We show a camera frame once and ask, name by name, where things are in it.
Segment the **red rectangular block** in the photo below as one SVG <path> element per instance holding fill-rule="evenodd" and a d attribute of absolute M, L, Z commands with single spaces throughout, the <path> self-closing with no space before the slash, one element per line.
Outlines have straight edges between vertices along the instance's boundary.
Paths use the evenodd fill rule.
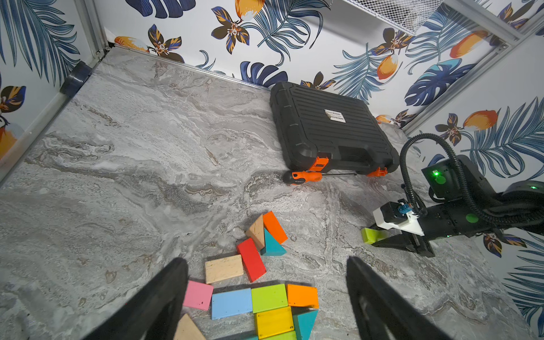
<path fill-rule="evenodd" d="M 242 257 L 242 263 L 251 283 L 257 281 L 266 273 L 266 267 L 253 239 L 246 239 L 237 245 L 237 251 Z"/>

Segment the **orange rectangular block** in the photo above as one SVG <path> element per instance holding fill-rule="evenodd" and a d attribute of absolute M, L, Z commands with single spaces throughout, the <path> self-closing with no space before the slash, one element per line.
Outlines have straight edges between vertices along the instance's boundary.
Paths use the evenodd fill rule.
<path fill-rule="evenodd" d="M 288 240 L 286 232 L 272 211 L 263 215 L 263 223 L 267 231 L 280 245 Z"/>

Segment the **green square block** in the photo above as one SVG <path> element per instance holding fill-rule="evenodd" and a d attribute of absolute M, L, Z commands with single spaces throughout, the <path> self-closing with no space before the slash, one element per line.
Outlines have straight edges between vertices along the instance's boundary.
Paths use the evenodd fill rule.
<path fill-rule="evenodd" d="M 252 289 L 252 310 L 254 314 L 288 306 L 285 284 L 276 284 Z"/>

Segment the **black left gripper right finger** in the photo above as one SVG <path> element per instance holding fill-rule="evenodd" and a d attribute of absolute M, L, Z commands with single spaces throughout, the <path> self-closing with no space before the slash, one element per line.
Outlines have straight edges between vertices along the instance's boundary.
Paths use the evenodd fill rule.
<path fill-rule="evenodd" d="M 347 260 L 347 288 L 361 339 L 449 339 L 360 258 Z"/>

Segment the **lime green rectangular block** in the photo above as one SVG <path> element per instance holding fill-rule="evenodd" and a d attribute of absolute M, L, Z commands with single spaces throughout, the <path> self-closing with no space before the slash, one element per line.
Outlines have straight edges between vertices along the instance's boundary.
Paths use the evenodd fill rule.
<path fill-rule="evenodd" d="M 373 245 L 378 241 L 388 238 L 389 234 L 386 230 L 363 228 L 361 230 L 361 236 L 365 244 Z"/>

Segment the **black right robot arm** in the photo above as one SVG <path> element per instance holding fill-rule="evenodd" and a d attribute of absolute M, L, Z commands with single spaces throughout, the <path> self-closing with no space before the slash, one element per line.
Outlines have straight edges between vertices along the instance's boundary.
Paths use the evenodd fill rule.
<path fill-rule="evenodd" d="M 438 161 L 422 170 L 429 183 L 429 196 L 435 204 L 426 215 L 416 215 L 405 199 L 388 202 L 374 211 L 374 230 L 396 230 L 395 235 L 377 239 L 374 247 L 399 249 L 432 258 L 431 242 L 436 239 L 464 235 L 474 237 L 491 232 L 494 238 L 489 250 L 498 254 L 499 243 L 521 245 L 521 240 L 504 234 L 505 229 L 518 228 L 536 234 L 543 233 L 543 183 L 520 181 L 497 193 L 477 166 L 466 156 L 458 156 L 467 181 L 470 197 L 484 213 L 494 218 L 514 218 L 530 215 L 531 221 L 491 223 L 479 217 L 462 197 L 458 177 L 450 159 Z"/>

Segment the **orange square block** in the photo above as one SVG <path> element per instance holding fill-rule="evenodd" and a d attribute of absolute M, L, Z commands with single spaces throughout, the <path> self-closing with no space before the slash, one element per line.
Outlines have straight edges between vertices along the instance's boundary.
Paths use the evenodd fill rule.
<path fill-rule="evenodd" d="M 288 284 L 286 286 L 288 305 L 318 309 L 320 307 L 318 291 L 315 287 Z"/>

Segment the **pink square block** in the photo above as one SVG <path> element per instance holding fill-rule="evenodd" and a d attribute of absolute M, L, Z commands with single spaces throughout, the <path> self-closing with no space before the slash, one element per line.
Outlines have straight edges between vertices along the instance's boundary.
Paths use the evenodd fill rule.
<path fill-rule="evenodd" d="M 188 281 L 183 306 L 197 310 L 210 309 L 214 287 L 205 283 Z"/>

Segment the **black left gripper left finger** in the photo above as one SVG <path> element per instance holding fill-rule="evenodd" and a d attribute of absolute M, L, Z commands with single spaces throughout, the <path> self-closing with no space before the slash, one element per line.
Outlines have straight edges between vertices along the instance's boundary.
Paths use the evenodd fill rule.
<path fill-rule="evenodd" d="M 86 339 L 173 339 L 188 286 L 188 264 L 177 257 Z"/>

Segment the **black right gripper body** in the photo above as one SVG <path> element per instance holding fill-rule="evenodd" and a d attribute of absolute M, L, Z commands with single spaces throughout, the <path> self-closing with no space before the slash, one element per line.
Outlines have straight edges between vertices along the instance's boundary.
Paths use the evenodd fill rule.
<path fill-rule="evenodd" d="M 371 225 L 371 229 L 377 232 L 385 232 L 386 236 L 385 239 L 375 242 L 374 247 L 412 252 L 427 258 L 436 256 L 432 245 L 430 245 L 430 241 L 436 236 L 435 228 L 424 228 L 424 236 L 404 231 L 394 233 L 391 230 L 379 228 L 377 225 Z"/>

